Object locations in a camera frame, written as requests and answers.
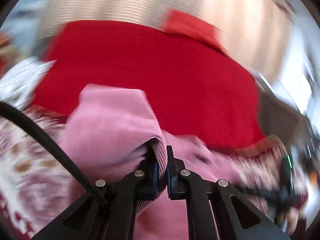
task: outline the pink garment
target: pink garment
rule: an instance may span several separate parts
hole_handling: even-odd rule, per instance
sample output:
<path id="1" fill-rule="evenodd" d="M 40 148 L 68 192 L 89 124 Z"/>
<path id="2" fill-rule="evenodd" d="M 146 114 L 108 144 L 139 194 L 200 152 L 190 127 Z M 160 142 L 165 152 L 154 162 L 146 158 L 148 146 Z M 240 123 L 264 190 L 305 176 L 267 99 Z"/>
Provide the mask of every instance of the pink garment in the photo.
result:
<path id="1" fill-rule="evenodd" d="M 67 120 L 61 147 L 92 182 L 114 181 L 137 168 L 145 158 L 143 145 L 152 138 L 160 181 L 167 164 L 166 144 L 203 179 L 239 180 L 231 158 L 210 152 L 196 136 L 175 137 L 161 131 L 141 90 L 87 85 Z M 138 204 L 137 214 L 142 214 L 136 219 L 135 239 L 188 239 L 185 201 L 171 201 L 165 191 L 150 204 Z"/>

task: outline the beige fabric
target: beige fabric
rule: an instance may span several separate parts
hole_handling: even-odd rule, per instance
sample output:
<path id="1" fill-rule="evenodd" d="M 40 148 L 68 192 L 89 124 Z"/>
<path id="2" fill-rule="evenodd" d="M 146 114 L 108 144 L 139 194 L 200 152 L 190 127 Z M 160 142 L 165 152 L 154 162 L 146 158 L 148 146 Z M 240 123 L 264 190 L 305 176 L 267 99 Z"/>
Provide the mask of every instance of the beige fabric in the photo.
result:
<path id="1" fill-rule="evenodd" d="M 50 0 L 38 40 L 53 36 L 65 22 L 117 20 L 160 28 L 170 8 L 190 13 L 221 30 L 226 52 L 272 83 L 280 72 L 290 17 L 283 0 Z"/>

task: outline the brown spot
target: brown spot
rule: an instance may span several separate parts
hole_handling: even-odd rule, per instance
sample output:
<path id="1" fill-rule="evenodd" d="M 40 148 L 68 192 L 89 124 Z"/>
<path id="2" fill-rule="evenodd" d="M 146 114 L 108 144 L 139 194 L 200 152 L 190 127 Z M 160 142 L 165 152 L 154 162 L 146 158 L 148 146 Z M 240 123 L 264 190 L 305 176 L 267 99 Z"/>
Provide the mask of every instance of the brown spot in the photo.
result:
<path id="1" fill-rule="evenodd" d="M 18 155 L 19 154 L 19 144 L 15 144 L 12 147 L 12 154 L 13 155 Z"/>
<path id="2" fill-rule="evenodd" d="M 27 171 L 29 170 L 31 167 L 31 161 L 26 161 L 26 162 L 23 162 L 23 163 L 17 163 L 13 166 L 13 169 L 16 171 L 16 172 L 24 172 L 24 171 Z"/>
<path id="3" fill-rule="evenodd" d="M 44 160 L 41 161 L 41 165 L 43 167 L 53 167 L 57 165 L 57 161 L 56 160 Z"/>

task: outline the triangular cutout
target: triangular cutout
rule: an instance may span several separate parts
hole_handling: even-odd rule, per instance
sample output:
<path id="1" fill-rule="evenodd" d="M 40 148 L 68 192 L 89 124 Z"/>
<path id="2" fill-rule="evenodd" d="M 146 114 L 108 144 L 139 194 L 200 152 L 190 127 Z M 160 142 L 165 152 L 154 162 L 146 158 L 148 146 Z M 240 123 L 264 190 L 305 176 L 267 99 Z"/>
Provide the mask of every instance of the triangular cutout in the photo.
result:
<path id="1" fill-rule="evenodd" d="M 249 208 L 242 204 L 235 195 L 231 196 L 230 199 L 243 229 L 250 228 L 260 223 L 260 219 Z"/>

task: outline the ribbed pink fabric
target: ribbed pink fabric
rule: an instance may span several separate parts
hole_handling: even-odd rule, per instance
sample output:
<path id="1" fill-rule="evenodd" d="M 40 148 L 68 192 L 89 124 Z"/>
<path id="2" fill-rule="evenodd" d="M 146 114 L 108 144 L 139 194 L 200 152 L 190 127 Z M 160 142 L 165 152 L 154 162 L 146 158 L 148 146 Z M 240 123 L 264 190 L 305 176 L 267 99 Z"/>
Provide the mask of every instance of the ribbed pink fabric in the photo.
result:
<path id="1" fill-rule="evenodd" d="M 137 169 L 149 142 L 159 164 L 159 192 L 164 189 L 166 143 L 159 123 L 141 90 L 89 84 L 70 115 L 61 148 L 94 182 L 123 178 Z M 72 195 L 79 197 L 75 187 Z M 137 214 L 151 204 L 138 203 Z"/>

